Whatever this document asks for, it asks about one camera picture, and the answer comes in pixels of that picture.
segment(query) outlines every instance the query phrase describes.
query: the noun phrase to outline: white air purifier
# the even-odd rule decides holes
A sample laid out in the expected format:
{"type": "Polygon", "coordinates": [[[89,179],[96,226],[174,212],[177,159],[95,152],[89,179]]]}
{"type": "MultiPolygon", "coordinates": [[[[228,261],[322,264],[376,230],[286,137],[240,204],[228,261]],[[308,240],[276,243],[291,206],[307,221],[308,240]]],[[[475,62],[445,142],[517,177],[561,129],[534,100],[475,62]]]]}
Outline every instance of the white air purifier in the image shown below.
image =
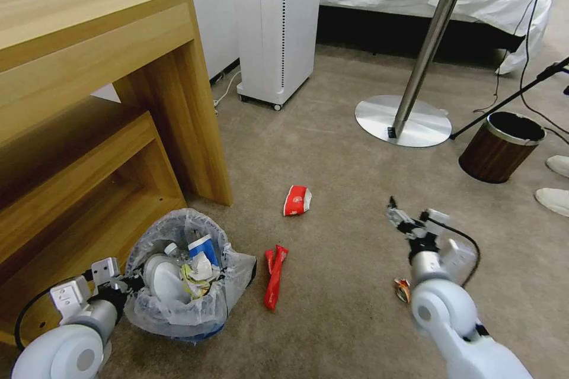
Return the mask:
{"type": "Polygon", "coordinates": [[[240,99],[280,110],[314,69],[320,0],[234,0],[240,99]]]}

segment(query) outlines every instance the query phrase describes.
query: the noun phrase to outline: plastic bag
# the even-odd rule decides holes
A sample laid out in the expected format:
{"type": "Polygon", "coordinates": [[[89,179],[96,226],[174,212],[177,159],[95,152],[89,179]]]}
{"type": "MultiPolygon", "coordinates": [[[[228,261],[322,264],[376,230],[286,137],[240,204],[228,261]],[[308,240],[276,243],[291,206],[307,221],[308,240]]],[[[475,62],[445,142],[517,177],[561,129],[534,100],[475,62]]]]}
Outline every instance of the plastic bag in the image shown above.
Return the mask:
{"type": "Polygon", "coordinates": [[[208,216],[185,208],[174,210],[157,220],[130,252],[126,274],[142,265],[151,255],[161,253],[175,242],[185,247],[194,239],[192,230],[210,234],[220,259],[221,276],[208,294],[188,304],[163,303],[147,288],[129,297],[124,313],[135,326],[157,335],[198,342],[223,328],[231,309],[255,276],[257,259],[233,250],[225,232],[208,216]]]}

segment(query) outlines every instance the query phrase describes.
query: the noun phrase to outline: carpet floor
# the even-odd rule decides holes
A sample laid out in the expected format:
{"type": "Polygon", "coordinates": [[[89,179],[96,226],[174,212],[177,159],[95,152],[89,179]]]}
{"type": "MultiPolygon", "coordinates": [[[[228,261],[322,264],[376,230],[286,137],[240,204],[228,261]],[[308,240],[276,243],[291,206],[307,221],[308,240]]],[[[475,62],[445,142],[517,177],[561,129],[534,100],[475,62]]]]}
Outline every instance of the carpet floor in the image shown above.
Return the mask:
{"type": "MultiPolygon", "coordinates": [[[[526,81],[569,53],[567,28],[569,0],[555,0],[526,81]]],[[[218,120],[235,204],[190,203],[225,229],[236,250],[257,256],[257,277],[224,330],[197,346],[123,320],[101,379],[445,377],[436,347],[415,331],[408,307],[392,291],[393,278],[410,271],[403,235],[384,215],[390,195],[411,216],[427,207],[448,213],[451,225],[476,238],[483,258],[468,290],[487,329],[534,377],[569,377],[569,220],[533,198],[538,188],[569,188],[569,180],[545,166],[548,157],[569,155],[569,149],[549,134],[509,182],[491,185],[458,166],[476,128],[428,149],[367,134],[354,119],[355,106],[372,95],[401,94],[413,63],[319,45],[314,73],[280,112],[241,103],[231,88],[218,120]],[[284,218],[292,184],[310,188],[311,209],[284,218]],[[272,313],[263,305],[263,253],[275,243],[290,254],[272,313]]],[[[494,65],[473,66],[468,52],[464,63],[439,58],[420,99],[448,110],[458,129],[475,117],[472,110],[492,101],[494,65]]],[[[501,79],[501,98],[519,77],[501,79]]],[[[214,97],[227,82],[214,87],[214,97]]],[[[557,75],[526,99],[568,126],[567,84],[566,75],[557,75]]],[[[533,117],[519,100],[505,110],[533,117]]],[[[7,371],[15,352],[3,353],[0,367],[7,371]]]]}

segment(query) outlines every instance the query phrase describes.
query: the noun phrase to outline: red wrapper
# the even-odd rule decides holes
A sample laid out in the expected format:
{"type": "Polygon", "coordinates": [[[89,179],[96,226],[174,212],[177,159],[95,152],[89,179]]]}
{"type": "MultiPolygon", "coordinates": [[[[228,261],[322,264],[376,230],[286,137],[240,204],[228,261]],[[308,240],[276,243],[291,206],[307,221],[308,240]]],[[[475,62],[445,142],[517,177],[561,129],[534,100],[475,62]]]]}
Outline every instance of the red wrapper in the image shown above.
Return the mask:
{"type": "Polygon", "coordinates": [[[303,214],[310,208],[312,194],[307,187],[293,185],[289,189],[283,207],[283,216],[303,214]]]}
{"type": "Polygon", "coordinates": [[[267,258],[268,273],[273,273],[274,250],[265,250],[265,258],[267,258]]]}
{"type": "Polygon", "coordinates": [[[279,290],[280,290],[280,271],[283,268],[283,262],[285,261],[286,255],[289,253],[288,249],[283,246],[276,245],[277,256],[274,261],[274,265],[271,273],[271,280],[268,282],[267,292],[265,293],[265,306],[270,310],[275,309],[277,306],[277,301],[279,300],[279,290]]]}

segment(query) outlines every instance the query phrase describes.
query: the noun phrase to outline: white sneaker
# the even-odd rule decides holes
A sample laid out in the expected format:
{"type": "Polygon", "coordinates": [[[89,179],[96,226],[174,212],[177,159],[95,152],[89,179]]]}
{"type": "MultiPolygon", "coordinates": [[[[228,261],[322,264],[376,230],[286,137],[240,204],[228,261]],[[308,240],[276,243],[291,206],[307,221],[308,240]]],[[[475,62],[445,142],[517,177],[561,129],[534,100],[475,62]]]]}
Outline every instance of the white sneaker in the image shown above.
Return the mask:
{"type": "Polygon", "coordinates": [[[569,217],[569,190],[542,188],[535,192],[535,199],[549,210],[569,217]]]}
{"type": "Polygon", "coordinates": [[[554,172],[559,173],[561,176],[569,178],[569,157],[566,156],[553,156],[545,162],[554,172]]]}

